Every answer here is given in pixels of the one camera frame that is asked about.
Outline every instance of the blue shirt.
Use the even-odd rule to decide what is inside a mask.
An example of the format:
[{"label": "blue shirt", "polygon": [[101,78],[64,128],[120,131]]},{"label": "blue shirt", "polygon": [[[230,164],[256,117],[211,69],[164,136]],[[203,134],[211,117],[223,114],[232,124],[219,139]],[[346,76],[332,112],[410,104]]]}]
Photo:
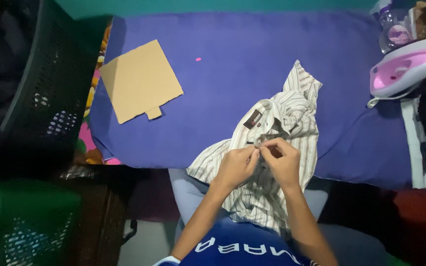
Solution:
[{"label": "blue shirt", "polygon": [[156,266],[294,266],[317,265],[297,252],[275,232],[229,217],[218,221],[190,253],[178,261],[167,257]]}]

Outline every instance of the shirt label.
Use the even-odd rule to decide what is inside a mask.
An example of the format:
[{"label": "shirt label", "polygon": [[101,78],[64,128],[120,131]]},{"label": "shirt label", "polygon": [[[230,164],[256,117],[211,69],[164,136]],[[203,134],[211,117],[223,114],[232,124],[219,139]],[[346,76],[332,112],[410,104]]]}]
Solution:
[{"label": "shirt label", "polygon": [[262,114],[261,112],[254,110],[254,112],[252,113],[251,117],[243,124],[245,127],[247,127],[248,129],[252,129],[257,122],[259,122],[259,120],[261,120]]}]

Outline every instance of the hand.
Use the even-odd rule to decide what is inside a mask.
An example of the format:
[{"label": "hand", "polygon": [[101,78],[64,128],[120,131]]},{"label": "hand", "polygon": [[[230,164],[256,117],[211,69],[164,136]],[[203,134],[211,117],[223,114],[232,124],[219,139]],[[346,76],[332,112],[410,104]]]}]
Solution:
[{"label": "hand", "polygon": [[282,188],[300,187],[300,151],[283,138],[262,144],[261,154],[269,165],[272,175]]},{"label": "hand", "polygon": [[258,158],[259,150],[254,146],[228,151],[210,187],[219,187],[230,193],[251,176]]}]

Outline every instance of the teal wall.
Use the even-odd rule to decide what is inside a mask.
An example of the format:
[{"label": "teal wall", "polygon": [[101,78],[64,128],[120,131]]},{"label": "teal wall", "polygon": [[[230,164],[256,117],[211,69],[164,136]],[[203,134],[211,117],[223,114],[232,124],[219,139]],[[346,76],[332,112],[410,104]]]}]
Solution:
[{"label": "teal wall", "polygon": [[152,12],[361,9],[377,0],[56,0],[75,19]]}]

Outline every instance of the pink iron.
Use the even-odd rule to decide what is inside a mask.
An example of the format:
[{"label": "pink iron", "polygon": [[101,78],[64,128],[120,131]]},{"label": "pink iron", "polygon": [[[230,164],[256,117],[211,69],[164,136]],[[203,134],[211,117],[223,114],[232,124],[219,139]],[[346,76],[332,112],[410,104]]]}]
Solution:
[{"label": "pink iron", "polygon": [[388,53],[371,69],[371,94],[375,97],[368,102],[372,108],[379,100],[402,92],[426,78],[426,39],[411,43]]}]

